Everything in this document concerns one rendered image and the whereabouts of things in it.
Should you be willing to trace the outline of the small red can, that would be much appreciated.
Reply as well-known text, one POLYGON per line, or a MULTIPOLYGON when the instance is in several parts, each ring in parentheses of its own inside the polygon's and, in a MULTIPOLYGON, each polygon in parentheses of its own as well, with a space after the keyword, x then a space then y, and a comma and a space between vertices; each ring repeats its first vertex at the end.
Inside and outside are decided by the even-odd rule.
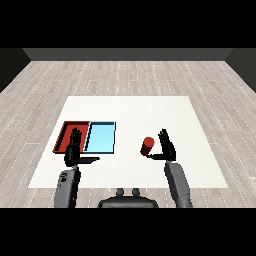
POLYGON ((153 148, 153 146, 154 146, 154 139, 152 137, 146 137, 143 140, 140 153, 143 156, 147 156, 149 154, 149 152, 151 151, 151 149, 153 148))

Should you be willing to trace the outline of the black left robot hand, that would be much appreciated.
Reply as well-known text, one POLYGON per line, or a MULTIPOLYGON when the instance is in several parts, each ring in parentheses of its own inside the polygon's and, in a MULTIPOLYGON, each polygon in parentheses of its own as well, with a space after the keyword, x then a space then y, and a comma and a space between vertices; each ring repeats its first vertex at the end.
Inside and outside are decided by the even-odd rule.
POLYGON ((99 160, 99 157, 81 157, 80 143, 82 132, 73 128, 70 135, 70 142, 65 150, 64 162, 67 167, 73 167, 79 164, 91 164, 99 160))

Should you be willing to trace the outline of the dark grey robot body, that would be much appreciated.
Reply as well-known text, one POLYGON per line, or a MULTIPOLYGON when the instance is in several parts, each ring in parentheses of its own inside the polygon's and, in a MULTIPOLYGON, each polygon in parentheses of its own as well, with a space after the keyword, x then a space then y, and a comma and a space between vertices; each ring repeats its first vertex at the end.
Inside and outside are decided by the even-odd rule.
POLYGON ((138 188, 132 189, 131 196, 125 196, 124 189, 118 188, 116 195, 101 200, 98 208, 158 208, 158 204, 155 200, 142 197, 138 188))

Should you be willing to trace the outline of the light blue shallow open box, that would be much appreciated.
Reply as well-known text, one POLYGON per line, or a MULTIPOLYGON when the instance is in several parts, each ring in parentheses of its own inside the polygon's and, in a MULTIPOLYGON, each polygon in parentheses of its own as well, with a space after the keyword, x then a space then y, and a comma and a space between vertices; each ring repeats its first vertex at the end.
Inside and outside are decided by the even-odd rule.
POLYGON ((84 154, 113 154, 116 123, 114 121, 92 121, 86 140, 84 154))

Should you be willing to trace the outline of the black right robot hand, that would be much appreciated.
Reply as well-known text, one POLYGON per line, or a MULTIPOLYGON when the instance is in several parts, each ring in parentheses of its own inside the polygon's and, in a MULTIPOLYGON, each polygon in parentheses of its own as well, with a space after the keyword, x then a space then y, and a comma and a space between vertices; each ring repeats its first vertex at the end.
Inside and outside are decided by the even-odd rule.
POLYGON ((166 161, 175 161, 176 160, 176 150, 173 143, 169 139, 169 135, 166 129, 162 129, 158 134, 160 144, 162 147, 161 154, 150 154, 147 155, 147 158, 153 160, 166 160, 166 161))

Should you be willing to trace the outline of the red shallow open box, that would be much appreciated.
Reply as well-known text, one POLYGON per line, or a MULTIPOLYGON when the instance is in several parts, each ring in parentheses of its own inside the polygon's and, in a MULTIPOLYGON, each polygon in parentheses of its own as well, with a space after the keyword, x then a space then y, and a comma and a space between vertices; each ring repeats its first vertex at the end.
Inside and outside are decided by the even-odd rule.
POLYGON ((72 130, 76 128, 79 130, 81 135, 81 143, 80 143, 80 153, 84 153, 84 144, 87 136, 87 132, 89 130, 89 121, 65 121, 62 125, 60 133, 58 135, 57 141, 53 148, 53 153, 55 154, 64 154, 66 151, 66 147, 70 142, 70 136, 72 130))

